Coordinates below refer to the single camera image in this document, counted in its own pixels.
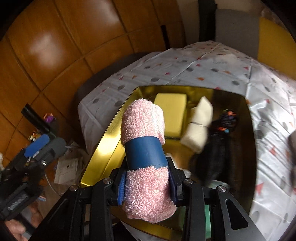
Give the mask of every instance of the pink towel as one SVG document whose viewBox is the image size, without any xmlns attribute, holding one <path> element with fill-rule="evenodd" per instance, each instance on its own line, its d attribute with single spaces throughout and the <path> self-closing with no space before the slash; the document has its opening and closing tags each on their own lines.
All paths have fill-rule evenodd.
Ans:
<svg viewBox="0 0 296 241">
<path fill-rule="evenodd" d="M 158 137 L 165 144 L 163 111 L 151 101 L 138 99 L 129 105 L 122 117 L 121 143 L 137 137 Z"/>
<path fill-rule="evenodd" d="M 124 145 L 137 137 L 158 137 L 165 143 L 162 109 L 151 101 L 139 99 L 126 109 L 121 124 Z M 172 216 L 176 206 L 170 199 L 168 168 L 154 167 L 128 171 L 123 209 L 128 218 L 158 223 Z"/>
</svg>

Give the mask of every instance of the wooden panel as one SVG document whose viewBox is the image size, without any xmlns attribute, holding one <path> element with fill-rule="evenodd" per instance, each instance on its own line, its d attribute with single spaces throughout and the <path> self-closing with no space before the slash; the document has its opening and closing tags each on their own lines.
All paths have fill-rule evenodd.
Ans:
<svg viewBox="0 0 296 241">
<path fill-rule="evenodd" d="M 0 80 L 0 111 L 16 126 L 22 108 L 32 103 L 39 90 L 19 66 L 6 37 L 0 41 Z"/>
<path fill-rule="evenodd" d="M 104 44 L 85 57 L 92 71 L 97 73 L 118 59 L 133 53 L 127 36 L 122 36 Z"/>
<path fill-rule="evenodd" d="M 150 27 L 129 34 L 135 53 L 164 51 L 165 43 L 160 27 Z"/>
<path fill-rule="evenodd" d="M 0 152 L 4 155 L 15 128 L 2 114 L 0 114 L 0 123 Z"/>
<path fill-rule="evenodd" d="M 13 22 L 8 37 L 41 90 L 80 57 L 51 0 L 33 1 Z"/>
<path fill-rule="evenodd" d="M 8 160 L 8 158 L 4 156 L 2 161 L 3 167 L 4 168 L 7 167 L 9 163 L 10 163 L 10 160 Z"/>
<path fill-rule="evenodd" d="M 77 128 L 80 128 L 80 125 L 77 106 L 73 106 L 73 98 L 78 88 L 91 76 L 92 72 L 85 60 L 77 60 L 44 90 L 44 95 Z"/>
<path fill-rule="evenodd" d="M 171 48 L 182 48 L 186 45 L 182 22 L 167 24 L 166 30 Z"/>
<path fill-rule="evenodd" d="M 159 24 L 151 0 L 114 0 L 114 3 L 128 32 Z"/>
<path fill-rule="evenodd" d="M 177 0 L 153 0 L 153 4 L 161 25 L 181 21 Z"/>
<path fill-rule="evenodd" d="M 64 138 L 66 142 L 70 141 L 71 138 L 76 137 L 76 132 L 67 123 L 65 117 L 43 94 L 40 94 L 31 106 L 41 117 L 46 113 L 52 113 L 57 118 L 59 121 L 59 136 Z M 17 128 L 25 137 L 29 137 L 32 134 L 32 131 L 35 130 L 35 127 L 24 117 L 21 119 Z"/>
<path fill-rule="evenodd" d="M 26 139 L 18 130 L 15 130 L 9 142 L 5 156 L 9 160 L 12 160 L 22 148 L 25 148 L 29 144 L 30 142 L 28 139 Z"/>
<path fill-rule="evenodd" d="M 83 53 L 125 33 L 111 0 L 55 2 Z"/>
</svg>

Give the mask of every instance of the white tablecloth with dots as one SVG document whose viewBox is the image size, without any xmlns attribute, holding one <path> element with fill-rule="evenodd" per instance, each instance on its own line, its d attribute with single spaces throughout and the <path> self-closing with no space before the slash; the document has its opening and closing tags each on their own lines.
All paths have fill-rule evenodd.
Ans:
<svg viewBox="0 0 296 241">
<path fill-rule="evenodd" d="M 287 142 L 295 130 L 296 82 L 217 42 L 148 54 L 106 79 L 80 102 L 80 123 L 90 153 L 131 92 L 147 85 L 215 88 L 246 98 L 258 159 L 250 217 L 266 240 L 278 240 L 296 214 Z"/>
</svg>

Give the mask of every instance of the blue handle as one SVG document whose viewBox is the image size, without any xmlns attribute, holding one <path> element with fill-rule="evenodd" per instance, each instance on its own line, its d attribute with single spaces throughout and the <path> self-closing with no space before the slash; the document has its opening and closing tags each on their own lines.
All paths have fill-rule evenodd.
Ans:
<svg viewBox="0 0 296 241">
<path fill-rule="evenodd" d="M 25 157 L 33 157 L 33 155 L 49 143 L 49 136 L 43 134 L 36 141 L 31 143 L 25 150 Z"/>
<path fill-rule="evenodd" d="M 128 141 L 124 147 L 129 170 L 149 166 L 158 169 L 168 166 L 160 140 L 157 137 L 138 137 Z"/>
</svg>

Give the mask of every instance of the human hand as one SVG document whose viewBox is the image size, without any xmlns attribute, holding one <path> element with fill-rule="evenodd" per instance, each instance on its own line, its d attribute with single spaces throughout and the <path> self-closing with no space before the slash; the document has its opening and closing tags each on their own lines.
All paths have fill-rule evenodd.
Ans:
<svg viewBox="0 0 296 241">
<path fill-rule="evenodd" d="M 5 221 L 5 224 L 17 241 L 28 241 L 28 239 L 22 236 L 26 229 L 19 221 L 12 219 Z"/>
<path fill-rule="evenodd" d="M 33 202 L 32 204 L 30 204 L 28 206 L 28 208 L 32 212 L 31 224 L 32 224 L 33 227 L 37 228 L 39 226 L 39 224 L 43 220 L 43 217 L 42 217 L 41 213 L 38 210 L 38 203 Z"/>
</svg>

